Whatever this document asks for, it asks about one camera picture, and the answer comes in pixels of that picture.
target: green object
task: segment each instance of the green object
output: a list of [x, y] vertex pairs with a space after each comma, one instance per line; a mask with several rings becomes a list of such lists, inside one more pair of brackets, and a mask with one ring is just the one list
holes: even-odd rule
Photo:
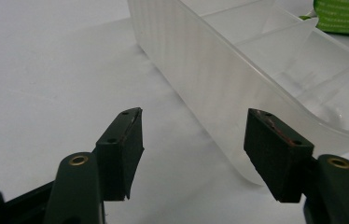
[[314, 11], [320, 30], [349, 34], [349, 0], [314, 0]]

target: white surface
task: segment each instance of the white surface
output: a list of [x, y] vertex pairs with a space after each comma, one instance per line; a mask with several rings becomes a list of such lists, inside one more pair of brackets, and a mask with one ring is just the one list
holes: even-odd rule
[[146, 151], [131, 199], [105, 204], [108, 223], [303, 223], [302, 204], [277, 203], [237, 174], [136, 45], [128, 17], [120, 0], [0, 1], [6, 200], [52, 180], [65, 156], [91, 151], [120, 111], [140, 106]]

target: brass screw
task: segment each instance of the brass screw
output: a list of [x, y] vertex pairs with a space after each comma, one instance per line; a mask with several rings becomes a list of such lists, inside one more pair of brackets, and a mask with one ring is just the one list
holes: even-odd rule
[[69, 161], [69, 164], [77, 166], [77, 165], [82, 165], [87, 161], [88, 161], [88, 157], [86, 156], [75, 156]]
[[341, 169], [349, 169], [349, 162], [347, 162], [343, 159], [329, 158], [328, 163], [335, 166], [335, 167], [341, 168]]

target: black plastic bracket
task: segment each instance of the black plastic bracket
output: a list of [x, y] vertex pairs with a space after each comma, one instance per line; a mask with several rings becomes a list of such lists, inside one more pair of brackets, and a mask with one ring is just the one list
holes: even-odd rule
[[122, 111], [92, 153], [63, 159], [54, 181], [4, 203], [0, 223], [105, 223], [103, 201], [130, 198], [142, 153], [142, 109]]

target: translucent plastic container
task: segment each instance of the translucent plastic container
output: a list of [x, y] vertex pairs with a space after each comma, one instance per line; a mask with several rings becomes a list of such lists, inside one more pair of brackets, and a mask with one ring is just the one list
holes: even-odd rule
[[272, 0], [128, 0], [137, 42], [236, 169], [249, 107], [314, 143], [349, 151], [349, 49]]

